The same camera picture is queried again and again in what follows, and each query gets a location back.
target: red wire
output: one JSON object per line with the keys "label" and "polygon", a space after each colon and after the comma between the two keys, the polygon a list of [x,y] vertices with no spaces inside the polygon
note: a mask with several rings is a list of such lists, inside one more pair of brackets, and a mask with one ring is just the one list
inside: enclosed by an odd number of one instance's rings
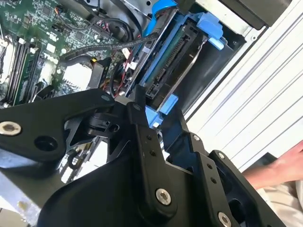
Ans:
{"label": "red wire", "polygon": [[126,67],[127,67],[127,64],[129,63],[130,59],[131,59],[131,56],[132,56],[132,51],[130,51],[129,53],[129,56],[128,56],[128,59],[126,60],[125,62],[125,68],[124,68],[124,72],[123,72],[123,75],[122,75],[122,80],[121,80],[121,83],[116,91],[116,94],[115,94],[115,98],[119,95],[119,90],[121,89],[121,87],[123,86],[123,81],[124,81],[124,77],[126,75]]}

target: chip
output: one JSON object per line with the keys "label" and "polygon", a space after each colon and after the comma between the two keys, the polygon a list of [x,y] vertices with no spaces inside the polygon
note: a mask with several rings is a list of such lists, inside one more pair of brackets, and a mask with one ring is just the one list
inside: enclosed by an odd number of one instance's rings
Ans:
{"label": "chip", "polygon": [[52,9],[49,8],[48,6],[43,6],[42,12],[43,12],[45,15],[49,16],[49,15],[51,14],[51,11],[52,11]]}
{"label": "chip", "polygon": [[24,24],[29,24],[30,19],[28,17],[24,17]]}
{"label": "chip", "polygon": [[79,41],[81,41],[84,37],[84,34],[81,32],[77,32],[75,35],[75,38],[78,39]]}

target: human hand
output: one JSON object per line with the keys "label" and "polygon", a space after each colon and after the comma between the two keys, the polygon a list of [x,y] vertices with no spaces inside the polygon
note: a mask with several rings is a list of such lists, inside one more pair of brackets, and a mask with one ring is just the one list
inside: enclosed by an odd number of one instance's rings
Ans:
{"label": "human hand", "polygon": [[303,179],[303,140],[268,166],[246,170],[243,175],[255,188]]}
{"label": "human hand", "polygon": [[282,182],[303,179],[303,140],[270,166]]}

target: white sleeve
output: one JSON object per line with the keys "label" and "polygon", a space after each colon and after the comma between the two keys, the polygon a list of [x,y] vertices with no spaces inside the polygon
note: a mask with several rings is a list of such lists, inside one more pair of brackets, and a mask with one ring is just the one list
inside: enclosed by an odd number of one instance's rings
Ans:
{"label": "white sleeve", "polygon": [[294,182],[266,187],[258,192],[287,227],[303,226],[303,210]]}

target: black panel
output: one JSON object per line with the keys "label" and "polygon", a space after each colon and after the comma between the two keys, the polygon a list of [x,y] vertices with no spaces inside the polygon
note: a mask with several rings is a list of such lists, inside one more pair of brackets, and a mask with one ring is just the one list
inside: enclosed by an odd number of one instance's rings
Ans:
{"label": "black panel", "polygon": [[291,0],[220,0],[249,25],[260,30],[272,26],[291,3]]}
{"label": "black panel", "polygon": [[179,97],[178,103],[182,112],[185,113],[191,107],[233,55],[234,50],[229,46],[221,51],[209,42],[203,46],[193,68],[174,93]]}

